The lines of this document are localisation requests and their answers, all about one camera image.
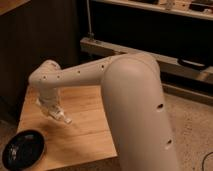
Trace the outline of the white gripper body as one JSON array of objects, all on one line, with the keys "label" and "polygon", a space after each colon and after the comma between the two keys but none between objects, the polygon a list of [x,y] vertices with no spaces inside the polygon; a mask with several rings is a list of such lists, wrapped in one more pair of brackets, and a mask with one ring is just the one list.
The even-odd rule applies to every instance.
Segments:
[{"label": "white gripper body", "polygon": [[39,107],[39,105],[42,105],[42,106],[46,107],[48,109],[49,113],[50,113],[50,110],[51,110],[51,108],[53,106],[58,106],[57,104],[52,103],[51,101],[44,101],[44,100],[42,100],[40,98],[38,98],[36,100],[36,104],[38,105],[38,107]]}]

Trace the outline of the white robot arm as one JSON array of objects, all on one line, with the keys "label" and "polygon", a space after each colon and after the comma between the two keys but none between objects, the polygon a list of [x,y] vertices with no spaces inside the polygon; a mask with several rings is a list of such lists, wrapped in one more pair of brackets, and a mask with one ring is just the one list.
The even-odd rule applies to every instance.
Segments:
[{"label": "white robot arm", "polygon": [[42,112],[63,121],[58,89],[98,85],[122,171],[180,171],[160,68],[150,54],[114,55],[67,69],[47,60],[29,84]]}]

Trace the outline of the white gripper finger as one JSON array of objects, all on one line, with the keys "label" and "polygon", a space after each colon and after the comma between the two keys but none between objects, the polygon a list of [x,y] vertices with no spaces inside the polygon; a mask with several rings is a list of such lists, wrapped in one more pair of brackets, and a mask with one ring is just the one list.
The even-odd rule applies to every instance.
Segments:
[{"label": "white gripper finger", "polygon": [[47,117],[50,116],[50,115],[49,115],[49,111],[48,111],[48,109],[47,109],[46,107],[44,107],[44,106],[42,106],[42,105],[39,105],[39,108],[40,108],[40,110],[41,110],[41,112],[42,112],[43,115],[45,115],[45,116],[47,116]]},{"label": "white gripper finger", "polygon": [[50,113],[53,116],[59,117],[61,115],[62,108],[60,106],[53,106],[50,110]]}]

